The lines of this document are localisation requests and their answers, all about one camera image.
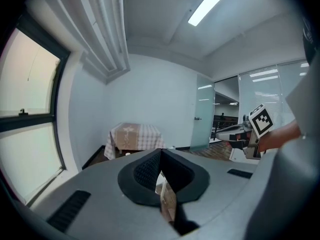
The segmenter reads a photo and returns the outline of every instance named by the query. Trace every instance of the window sill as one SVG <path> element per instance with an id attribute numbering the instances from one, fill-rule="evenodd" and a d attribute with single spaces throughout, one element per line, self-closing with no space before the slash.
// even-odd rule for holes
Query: window sill
<path id="1" fill-rule="evenodd" d="M 54 180 L 50 183 L 49 186 L 45 188 L 45 190 L 38 196 L 38 198 L 33 202 L 33 204 L 30 206 L 30 209 L 34 211 L 36 207 L 56 188 L 61 186 L 66 181 L 70 180 L 72 177 L 74 177 L 76 173 L 70 172 L 69 170 L 64 170 L 61 172 Z"/>

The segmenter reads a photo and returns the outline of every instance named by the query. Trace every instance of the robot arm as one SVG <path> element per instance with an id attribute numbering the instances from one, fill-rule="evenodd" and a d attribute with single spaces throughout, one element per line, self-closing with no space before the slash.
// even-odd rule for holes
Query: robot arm
<path id="1" fill-rule="evenodd" d="M 216 132 L 215 137 L 228 141 L 234 149 L 243 150 L 247 159 L 261 159 L 259 140 L 273 126 L 266 107 L 261 104 L 249 115 L 243 116 L 243 123 L 232 125 Z"/>

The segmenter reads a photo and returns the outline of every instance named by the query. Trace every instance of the glass door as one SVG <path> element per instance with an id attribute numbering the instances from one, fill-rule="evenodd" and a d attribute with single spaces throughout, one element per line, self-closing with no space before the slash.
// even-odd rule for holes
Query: glass door
<path id="1" fill-rule="evenodd" d="M 205 149 L 209 146 L 215 113 L 215 84 L 209 79 L 198 75 L 196 87 L 191 151 Z"/>

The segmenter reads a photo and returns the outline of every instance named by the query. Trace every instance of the black slot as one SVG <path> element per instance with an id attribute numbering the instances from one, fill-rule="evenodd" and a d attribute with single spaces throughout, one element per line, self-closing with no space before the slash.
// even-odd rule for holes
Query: black slot
<path id="1" fill-rule="evenodd" d="M 77 190 L 65 201 L 47 222 L 61 232 L 65 232 L 91 196 L 86 191 Z"/>
<path id="2" fill-rule="evenodd" d="M 232 174 L 232 175 L 236 175 L 242 178 L 246 178 L 246 179 L 250 179 L 252 176 L 252 172 L 247 172 L 247 171 L 243 171 L 243 170 L 237 170 L 237 169 L 230 169 L 227 172 L 228 174 Z"/>

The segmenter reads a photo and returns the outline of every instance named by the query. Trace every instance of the floor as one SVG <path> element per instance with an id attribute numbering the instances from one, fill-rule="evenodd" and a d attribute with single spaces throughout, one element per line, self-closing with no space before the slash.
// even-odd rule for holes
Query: floor
<path id="1" fill-rule="evenodd" d="M 215 142 L 211 143 L 208 148 L 199 150 L 199 151 L 190 151 L 190 150 L 182 150 L 183 152 L 190 153 L 193 155 L 197 155 L 200 157 L 205 157 L 205 158 L 211 158 L 211 159 L 216 159 L 216 160 L 223 160 L 223 161 L 230 161 L 229 157 L 231 154 L 231 146 L 227 144 L 227 141 L 220 141 L 220 142 Z M 91 161 L 89 166 L 108 161 L 109 159 L 104 156 L 105 150 L 102 149 L 96 157 Z M 136 150 L 126 150 L 123 151 L 123 154 L 119 153 L 119 150 L 115 151 L 115 157 L 119 158 L 121 156 L 124 156 L 125 153 L 137 153 L 139 151 Z"/>
<path id="2" fill-rule="evenodd" d="M 183 152 L 190 153 L 196 156 L 205 157 L 205 158 L 211 158 L 215 160 L 222 160 L 222 161 L 230 161 L 229 157 L 231 154 L 231 146 L 227 144 L 227 141 L 220 141 L 211 143 L 208 148 L 199 150 L 199 151 L 190 151 L 190 150 L 183 150 Z M 92 162 L 89 164 L 89 166 L 92 166 L 94 164 L 98 164 L 104 161 L 108 161 L 108 158 L 104 156 L 105 150 L 102 149 L 98 155 L 92 160 Z M 123 151 L 123 153 L 136 153 L 138 151 L 134 150 L 126 150 Z M 123 154 L 119 154 L 119 151 L 115 151 L 115 157 L 121 157 Z M 162 189 L 162 184 L 156 186 L 155 192 L 160 195 Z M 170 187 L 169 183 L 166 184 L 166 189 L 164 192 L 164 201 L 161 204 L 161 213 L 165 220 L 171 224 L 173 224 L 175 220 L 175 213 L 176 213 L 176 194 Z"/>

